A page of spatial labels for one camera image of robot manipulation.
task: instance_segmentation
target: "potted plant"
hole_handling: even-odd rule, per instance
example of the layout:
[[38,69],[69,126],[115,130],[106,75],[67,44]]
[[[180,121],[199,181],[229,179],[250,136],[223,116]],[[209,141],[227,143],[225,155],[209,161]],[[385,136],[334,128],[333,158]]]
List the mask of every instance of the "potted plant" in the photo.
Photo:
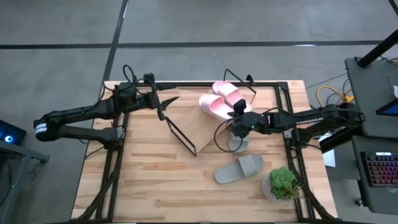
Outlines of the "potted plant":
[[286,167],[274,169],[261,183],[262,193],[274,202],[289,202],[300,197],[299,183],[292,171]]

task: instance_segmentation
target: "concrete floor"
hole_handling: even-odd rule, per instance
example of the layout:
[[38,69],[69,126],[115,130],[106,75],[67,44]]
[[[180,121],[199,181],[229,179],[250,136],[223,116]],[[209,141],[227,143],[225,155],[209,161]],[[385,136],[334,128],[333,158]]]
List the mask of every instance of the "concrete floor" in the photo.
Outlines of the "concrete floor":
[[[2,0],[2,44],[109,44],[122,0]],[[398,17],[382,0],[130,0],[120,43],[382,40]],[[345,73],[344,59],[361,56],[373,45],[317,47],[224,47],[118,49],[110,80],[122,80],[121,67],[137,76],[153,72],[158,80],[217,80],[230,68],[256,80],[305,80],[312,86]],[[86,146],[77,140],[39,142],[32,122],[52,110],[95,102],[109,49],[0,50],[0,119],[28,131],[25,146],[48,153],[34,181],[21,193],[15,223],[69,219]],[[394,47],[386,57],[398,55]],[[343,75],[321,85],[340,89]],[[316,89],[307,90],[319,106]],[[330,93],[321,92],[326,101]],[[91,121],[78,124],[90,127]],[[340,218],[395,223],[389,215],[353,204],[356,182],[331,179]]]

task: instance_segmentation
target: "gray slipper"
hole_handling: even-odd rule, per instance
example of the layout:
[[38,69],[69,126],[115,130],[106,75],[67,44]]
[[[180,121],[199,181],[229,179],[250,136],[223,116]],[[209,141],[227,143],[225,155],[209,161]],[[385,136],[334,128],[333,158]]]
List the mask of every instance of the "gray slipper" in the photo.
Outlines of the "gray slipper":
[[214,179],[219,184],[243,180],[262,171],[264,161],[260,154],[250,154],[237,158],[232,163],[214,171]]
[[248,144],[249,144],[249,136],[246,136],[241,140],[241,138],[234,136],[234,134],[231,133],[231,138],[229,139],[228,143],[229,150],[230,151],[236,150],[239,147],[239,145],[241,145],[241,147],[239,147],[239,149],[237,151],[234,151],[233,153],[244,152],[248,148]]

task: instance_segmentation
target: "blue light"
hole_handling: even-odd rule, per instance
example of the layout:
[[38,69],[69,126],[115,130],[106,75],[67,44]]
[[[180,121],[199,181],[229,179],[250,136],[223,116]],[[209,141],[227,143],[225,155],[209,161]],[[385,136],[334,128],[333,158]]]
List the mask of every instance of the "blue light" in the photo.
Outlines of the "blue light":
[[12,136],[6,136],[4,140],[8,143],[12,142]]

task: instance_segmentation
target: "white pot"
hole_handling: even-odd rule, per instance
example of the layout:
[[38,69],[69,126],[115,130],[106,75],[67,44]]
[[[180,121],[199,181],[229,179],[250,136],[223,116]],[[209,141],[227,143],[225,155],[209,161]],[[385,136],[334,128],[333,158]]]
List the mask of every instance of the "white pot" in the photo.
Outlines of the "white pot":
[[271,201],[273,202],[289,202],[289,199],[278,199],[272,192],[271,192],[271,178],[269,174],[267,174],[261,182],[261,189],[262,193]]

